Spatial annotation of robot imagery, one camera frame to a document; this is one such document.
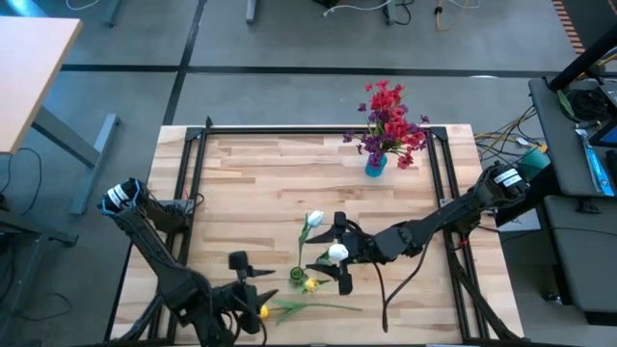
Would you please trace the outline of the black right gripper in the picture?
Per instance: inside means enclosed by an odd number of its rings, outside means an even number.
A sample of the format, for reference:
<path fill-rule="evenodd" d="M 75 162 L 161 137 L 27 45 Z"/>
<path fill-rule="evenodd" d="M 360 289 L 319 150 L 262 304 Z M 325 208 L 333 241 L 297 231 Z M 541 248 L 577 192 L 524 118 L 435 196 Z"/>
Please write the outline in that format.
<path fill-rule="evenodd" d="M 311 237 L 306 244 L 344 245 L 349 256 L 337 265 L 319 263 L 308 264 L 307 269 L 322 273 L 338 281 L 338 293 L 349 295 L 353 290 L 353 280 L 348 272 L 349 264 L 377 263 L 379 256 L 371 234 L 364 233 L 359 225 L 347 219 L 344 212 L 337 211 L 334 216 L 334 225 L 322 234 Z"/>

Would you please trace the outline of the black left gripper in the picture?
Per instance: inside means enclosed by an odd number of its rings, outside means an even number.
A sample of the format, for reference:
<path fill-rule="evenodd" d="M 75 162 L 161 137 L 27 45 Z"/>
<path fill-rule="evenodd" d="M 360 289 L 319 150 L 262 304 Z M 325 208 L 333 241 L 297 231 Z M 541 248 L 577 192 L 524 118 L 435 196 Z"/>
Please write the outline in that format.
<path fill-rule="evenodd" d="M 213 307 L 217 314 L 239 311 L 237 320 L 239 328 L 248 334 L 257 334 L 260 330 L 260 307 L 264 306 L 278 292 L 271 289 L 257 295 L 256 287 L 247 282 L 248 278 L 257 278 L 275 273 L 275 270 L 256 269 L 249 263 L 245 251 L 228 255 L 228 267 L 236 273 L 236 281 L 214 289 Z"/>

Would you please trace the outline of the white artificial tulip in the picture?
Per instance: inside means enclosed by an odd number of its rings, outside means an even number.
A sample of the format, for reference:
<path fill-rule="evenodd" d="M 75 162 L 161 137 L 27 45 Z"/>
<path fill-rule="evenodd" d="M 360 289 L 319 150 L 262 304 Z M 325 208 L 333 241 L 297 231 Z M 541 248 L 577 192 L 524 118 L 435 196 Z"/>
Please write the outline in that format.
<path fill-rule="evenodd" d="M 298 263 L 299 268 L 302 267 L 303 247 L 308 239 L 309 232 L 319 227 L 324 219 L 324 212 L 321 210 L 314 210 L 305 215 L 304 225 L 298 237 Z"/>
<path fill-rule="evenodd" d="M 333 244 L 316 259 L 317 265 L 337 265 L 349 256 L 347 248 L 342 244 Z"/>

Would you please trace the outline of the yellow artificial tulip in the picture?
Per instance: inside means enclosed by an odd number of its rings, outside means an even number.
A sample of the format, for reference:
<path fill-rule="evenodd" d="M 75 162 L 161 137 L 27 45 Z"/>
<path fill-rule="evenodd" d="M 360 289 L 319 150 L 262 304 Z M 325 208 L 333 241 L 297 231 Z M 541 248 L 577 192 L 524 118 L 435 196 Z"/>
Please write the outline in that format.
<path fill-rule="evenodd" d="M 330 280 L 319 280 L 315 278 L 301 278 L 299 280 L 290 280 L 290 287 L 301 294 L 311 294 L 318 291 L 318 289 Z"/>
<path fill-rule="evenodd" d="M 326 303 L 291 302 L 291 301 L 286 301 L 282 299 L 275 299 L 273 303 L 274 303 L 273 307 L 269 307 L 268 305 L 263 304 L 258 311 L 258 317 L 264 320 L 264 319 L 267 319 L 273 316 L 277 311 L 279 311 L 280 314 L 276 317 L 277 325 L 290 319 L 292 316 L 298 314 L 301 310 L 305 308 L 309 308 L 309 307 L 326 307 L 326 308 L 345 309 L 345 310 L 352 310 L 352 311 L 362 311 L 361 308 L 357 308 L 357 307 L 349 307 L 349 306 L 326 304 Z"/>

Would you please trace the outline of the red flower bunch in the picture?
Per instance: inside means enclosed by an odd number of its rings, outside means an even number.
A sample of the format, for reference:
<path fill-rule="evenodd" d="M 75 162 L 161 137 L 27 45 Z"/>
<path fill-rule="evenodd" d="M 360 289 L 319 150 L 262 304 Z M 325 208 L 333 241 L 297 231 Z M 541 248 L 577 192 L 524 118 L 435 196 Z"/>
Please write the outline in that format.
<path fill-rule="evenodd" d="M 384 125 L 382 149 L 397 156 L 396 165 L 399 169 L 408 169 L 415 162 L 413 153 L 425 148 L 426 133 L 403 116 L 392 116 Z"/>
<path fill-rule="evenodd" d="M 369 100 L 369 109 L 386 109 L 403 104 L 405 87 L 401 84 L 392 86 L 389 80 L 380 80 L 375 83 L 367 84 L 365 90 L 367 92 L 373 92 Z M 378 128 L 369 126 L 369 129 L 372 135 L 381 135 L 384 140 L 384 127 Z"/>

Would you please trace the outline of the green glass vase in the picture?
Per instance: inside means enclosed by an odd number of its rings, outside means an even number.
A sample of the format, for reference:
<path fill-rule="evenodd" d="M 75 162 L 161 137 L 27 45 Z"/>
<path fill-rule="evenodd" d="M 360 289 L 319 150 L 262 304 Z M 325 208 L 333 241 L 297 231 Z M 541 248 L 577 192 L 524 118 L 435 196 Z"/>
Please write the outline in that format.
<path fill-rule="evenodd" d="M 305 286 L 305 282 L 307 280 L 307 275 L 305 271 L 301 267 L 293 267 L 289 271 L 289 284 L 293 288 L 303 288 Z"/>

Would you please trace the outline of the blue glass vase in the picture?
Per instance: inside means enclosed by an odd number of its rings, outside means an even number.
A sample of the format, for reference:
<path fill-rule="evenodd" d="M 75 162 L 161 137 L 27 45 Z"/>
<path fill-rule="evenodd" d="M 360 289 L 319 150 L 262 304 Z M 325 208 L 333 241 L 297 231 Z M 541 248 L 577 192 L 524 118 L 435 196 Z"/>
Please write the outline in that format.
<path fill-rule="evenodd" d="M 364 171 L 370 177 L 379 177 L 383 173 L 387 162 L 388 158 L 385 154 L 377 155 L 376 153 L 371 153 L 367 157 Z"/>

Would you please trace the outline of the grey metal desk leg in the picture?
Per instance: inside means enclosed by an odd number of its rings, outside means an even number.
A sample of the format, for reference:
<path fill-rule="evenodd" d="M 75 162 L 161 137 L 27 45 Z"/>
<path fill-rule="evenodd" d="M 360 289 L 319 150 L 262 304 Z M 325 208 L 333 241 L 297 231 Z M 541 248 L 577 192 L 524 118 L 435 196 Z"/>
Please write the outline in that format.
<path fill-rule="evenodd" d="M 36 131 L 86 166 L 81 179 L 76 183 L 77 194 L 69 210 L 71 214 L 86 213 L 95 181 L 103 168 L 107 148 L 120 123 L 121 119 L 116 114 L 108 114 L 95 141 L 90 144 L 44 106 L 35 117 L 32 127 Z"/>

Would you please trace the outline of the dark metal floor stand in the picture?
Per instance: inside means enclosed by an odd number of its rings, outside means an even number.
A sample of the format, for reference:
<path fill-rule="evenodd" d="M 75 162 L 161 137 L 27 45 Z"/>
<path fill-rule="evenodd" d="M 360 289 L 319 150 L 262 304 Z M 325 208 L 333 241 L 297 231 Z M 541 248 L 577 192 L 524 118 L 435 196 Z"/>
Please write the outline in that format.
<path fill-rule="evenodd" d="M 61 242 L 68 247 L 73 247 L 78 240 L 77 235 L 60 231 L 54 227 L 32 220 L 29 217 L 21 216 L 3 209 L 0 209 L 0 227 L 7 227 L 13 231 L 45 236 L 51 240 Z"/>

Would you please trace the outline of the dark grey side table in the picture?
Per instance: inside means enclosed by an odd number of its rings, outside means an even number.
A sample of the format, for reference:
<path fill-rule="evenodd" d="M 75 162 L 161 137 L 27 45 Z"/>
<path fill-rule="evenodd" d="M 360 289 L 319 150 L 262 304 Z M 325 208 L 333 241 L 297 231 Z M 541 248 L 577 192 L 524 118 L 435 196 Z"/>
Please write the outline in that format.
<path fill-rule="evenodd" d="M 544 79 L 528 82 L 550 163 L 530 182 L 528 200 L 540 208 L 557 265 L 562 302 L 588 324 L 617 327 L 617 182 L 613 197 L 593 183 L 582 140 Z"/>

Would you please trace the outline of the blue flat package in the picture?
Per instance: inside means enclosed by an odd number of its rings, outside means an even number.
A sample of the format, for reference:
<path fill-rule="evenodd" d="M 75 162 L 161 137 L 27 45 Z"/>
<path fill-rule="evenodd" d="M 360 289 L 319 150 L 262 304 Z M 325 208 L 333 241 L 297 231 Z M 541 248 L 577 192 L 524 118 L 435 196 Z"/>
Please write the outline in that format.
<path fill-rule="evenodd" d="M 609 183 L 608 175 L 597 155 L 590 144 L 588 134 L 585 129 L 576 128 L 575 132 L 579 136 L 585 154 L 587 166 L 592 177 L 592 182 L 597 193 L 605 197 L 614 197 L 615 193 Z"/>

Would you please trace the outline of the black tablet screen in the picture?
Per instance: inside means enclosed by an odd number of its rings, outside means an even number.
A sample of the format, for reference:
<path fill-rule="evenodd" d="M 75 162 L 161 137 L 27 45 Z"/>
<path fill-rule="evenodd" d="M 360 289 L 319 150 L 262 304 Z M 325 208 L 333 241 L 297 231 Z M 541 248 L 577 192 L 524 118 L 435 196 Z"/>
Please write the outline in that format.
<path fill-rule="evenodd" d="M 617 118 L 604 123 L 589 142 L 594 147 L 617 147 Z"/>

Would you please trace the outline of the light wooden desk top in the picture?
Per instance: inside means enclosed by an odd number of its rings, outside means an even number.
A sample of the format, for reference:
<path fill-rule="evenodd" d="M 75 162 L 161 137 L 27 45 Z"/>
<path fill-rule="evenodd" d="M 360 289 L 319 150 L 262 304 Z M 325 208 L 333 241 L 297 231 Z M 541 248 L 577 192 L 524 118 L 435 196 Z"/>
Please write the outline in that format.
<path fill-rule="evenodd" d="M 82 21 L 0 15 L 0 154 L 14 154 L 52 86 Z"/>

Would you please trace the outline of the black diagonal pole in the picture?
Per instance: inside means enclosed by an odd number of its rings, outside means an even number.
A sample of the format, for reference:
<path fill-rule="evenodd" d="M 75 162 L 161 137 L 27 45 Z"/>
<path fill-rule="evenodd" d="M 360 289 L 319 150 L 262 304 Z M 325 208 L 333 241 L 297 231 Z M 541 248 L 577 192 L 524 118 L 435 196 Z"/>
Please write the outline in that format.
<path fill-rule="evenodd" d="M 568 87 L 615 45 L 617 45 L 617 23 L 548 82 L 548 88 L 556 92 Z"/>

